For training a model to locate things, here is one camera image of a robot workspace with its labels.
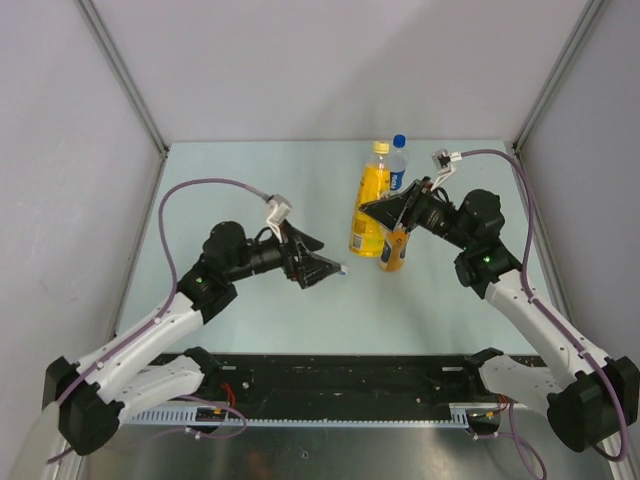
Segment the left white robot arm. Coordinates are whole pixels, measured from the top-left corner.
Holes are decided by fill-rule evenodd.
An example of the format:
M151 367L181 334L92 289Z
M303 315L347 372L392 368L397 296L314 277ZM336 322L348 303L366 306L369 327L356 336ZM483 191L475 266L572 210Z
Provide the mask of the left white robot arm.
M170 399L214 397L221 376L204 349L188 349L157 369L149 363L228 307L240 280L280 270L307 289L344 273L340 263L320 255L323 246L289 222L263 240L247 237L234 221L215 225L198 260L163 304L94 352L75 362L59 357L47 367L42 405L58 407L58 431L70 449L89 455L131 417Z

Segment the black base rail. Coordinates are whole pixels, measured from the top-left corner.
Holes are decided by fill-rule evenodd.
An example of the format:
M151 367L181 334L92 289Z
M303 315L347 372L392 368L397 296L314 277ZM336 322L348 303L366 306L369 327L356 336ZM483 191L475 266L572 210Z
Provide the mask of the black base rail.
M498 411L460 355L207 354L196 396L229 400L250 420L448 420L455 403Z

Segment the clear Pepsi bottle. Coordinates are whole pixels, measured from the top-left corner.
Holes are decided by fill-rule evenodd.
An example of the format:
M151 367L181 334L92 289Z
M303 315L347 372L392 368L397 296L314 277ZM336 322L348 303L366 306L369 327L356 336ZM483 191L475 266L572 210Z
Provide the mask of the clear Pepsi bottle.
M404 175L408 166L406 151L406 137L396 134L392 140L392 147L387 155L387 165L390 172L390 192L399 192L403 185Z

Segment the orange Pocari Sweat bottle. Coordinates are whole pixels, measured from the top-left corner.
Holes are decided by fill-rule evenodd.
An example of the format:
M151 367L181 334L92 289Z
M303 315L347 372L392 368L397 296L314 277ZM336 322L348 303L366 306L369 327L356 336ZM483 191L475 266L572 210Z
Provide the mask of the orange Pocari Sweat bottle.
M396 272L405 263L406 248L410 234L402 229L386 232L379 266L385 272Z

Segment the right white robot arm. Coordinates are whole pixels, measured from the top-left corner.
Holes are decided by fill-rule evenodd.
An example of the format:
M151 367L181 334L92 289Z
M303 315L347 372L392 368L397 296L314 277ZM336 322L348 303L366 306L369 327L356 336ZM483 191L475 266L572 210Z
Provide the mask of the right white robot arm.
M505 218L498 195L475 189L455 206L423 179L359 209L391 232L421 227L458 247L461 285L504 315L542 359L543 366L528 367L496 349L472 356L461 376L469 399L504 394L543 415L575 452L614 434L628 436L638 419L638 367L589 341L532 287L524 264L500 239Z

